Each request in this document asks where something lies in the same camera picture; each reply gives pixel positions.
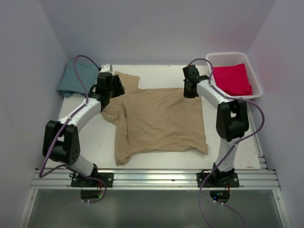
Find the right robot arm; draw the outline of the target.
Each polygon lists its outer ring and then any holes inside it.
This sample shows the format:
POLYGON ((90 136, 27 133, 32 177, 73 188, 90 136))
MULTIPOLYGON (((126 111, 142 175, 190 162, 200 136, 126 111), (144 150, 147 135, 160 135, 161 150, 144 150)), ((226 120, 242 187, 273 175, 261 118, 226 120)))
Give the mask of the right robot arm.
POLYGON ((246 102, 236 101, 220 95, 209 85, 209 77, 201 76, 195 65, 183 69, 184 97, 203 97, 217 109, 216 130, 220 137, 218 157, 214 162, 211 176, 216 186, 223 186, 234 175, 234 161, 237 152, 237 140, 244 137, 249 129, 246 102))

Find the beige t shirt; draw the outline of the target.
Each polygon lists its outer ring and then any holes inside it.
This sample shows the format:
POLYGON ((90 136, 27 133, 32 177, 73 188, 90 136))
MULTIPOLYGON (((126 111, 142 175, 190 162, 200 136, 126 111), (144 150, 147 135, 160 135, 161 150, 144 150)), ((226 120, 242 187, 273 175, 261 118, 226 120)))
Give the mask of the beige t shirt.
POLYGON ((116 74, 125 93, 101 112, 116 126, 116 165, 125 165, 137 153, 197 149, 208 154, 201 98, 185 98, 183 88, 140 89, 138 76, 116 74))

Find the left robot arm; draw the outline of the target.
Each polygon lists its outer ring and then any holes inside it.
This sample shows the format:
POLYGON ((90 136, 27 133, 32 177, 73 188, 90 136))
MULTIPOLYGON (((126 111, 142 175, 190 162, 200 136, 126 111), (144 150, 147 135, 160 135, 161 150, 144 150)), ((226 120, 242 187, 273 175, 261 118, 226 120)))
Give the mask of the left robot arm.
POLYGON ((39 177, 44 173, 48 160, 61 163, 58 167, 71 169, 82 175, 82 181, 87 186, 98 183, 99 175, 95 172, 96 165, 80 154, 79 133, 83 127, 96 115, 101 113, 110 103, 111 98, 124 95, 125 90, 118 75, 101 72, 97 83, 90 89, 88 97, 72 113, 58 121, 49 121, 45 127, 43 156, 39 177))

